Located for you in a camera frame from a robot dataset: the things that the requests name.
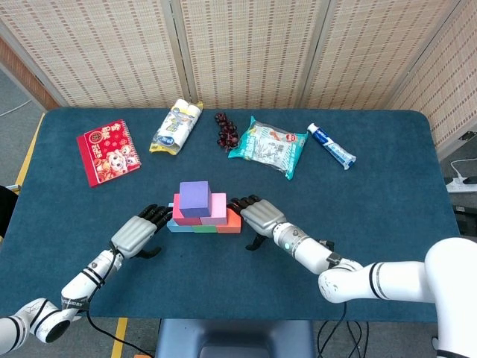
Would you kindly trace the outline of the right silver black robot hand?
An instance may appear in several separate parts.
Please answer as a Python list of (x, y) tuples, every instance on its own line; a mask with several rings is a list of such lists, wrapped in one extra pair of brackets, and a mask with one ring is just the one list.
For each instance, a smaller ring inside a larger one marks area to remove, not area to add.
[(287, 222), (282, 211), (257, 195), (232, 198), (227, 208), (239, 215), (256, 232), (253, 242), (245, 247), (248, 251), (255, 251), (267, 238), (272, 239), (274, 228)]

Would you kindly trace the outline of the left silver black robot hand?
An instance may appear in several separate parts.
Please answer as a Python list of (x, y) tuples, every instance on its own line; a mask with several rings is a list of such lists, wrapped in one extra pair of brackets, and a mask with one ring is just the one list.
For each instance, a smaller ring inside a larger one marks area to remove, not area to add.
[(172, 207), (148, 205), (138, 215), (132, 216), (110, 240), (115, 251), (123, 258), (150, 259), (162, 250), (156, 247), (146, 251), (144, 247), (152, 237), (172, 218)]

